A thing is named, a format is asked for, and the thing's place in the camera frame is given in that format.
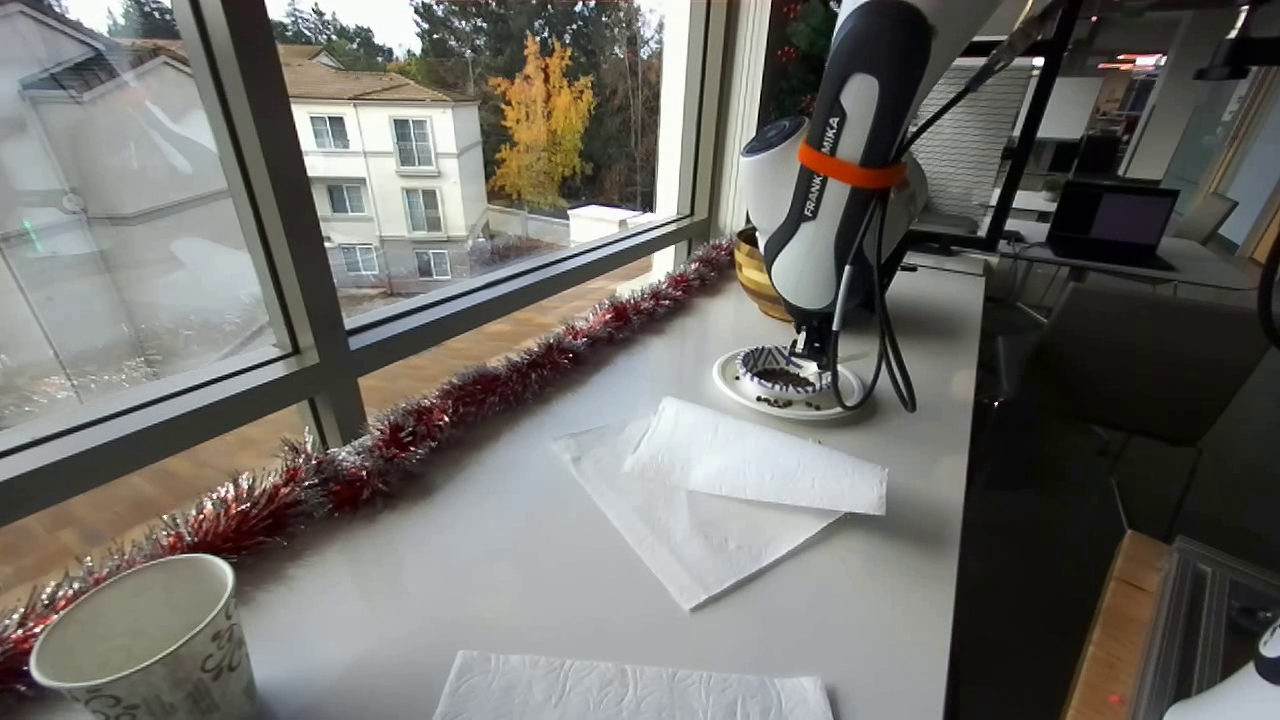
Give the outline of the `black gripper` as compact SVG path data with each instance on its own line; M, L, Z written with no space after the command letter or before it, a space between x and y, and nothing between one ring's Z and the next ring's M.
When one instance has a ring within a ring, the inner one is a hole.
M809 373L831 373L835 344L840 344L840 327L826 314L798 314L786 357Z

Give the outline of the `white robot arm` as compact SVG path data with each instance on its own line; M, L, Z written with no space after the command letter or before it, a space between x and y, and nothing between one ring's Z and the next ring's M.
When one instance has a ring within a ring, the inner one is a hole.
M910 220L916 107L980 36L998 0L840 0L804 115L741 147L746 220L790 339L778 373L826 383L847 314L897 277Z

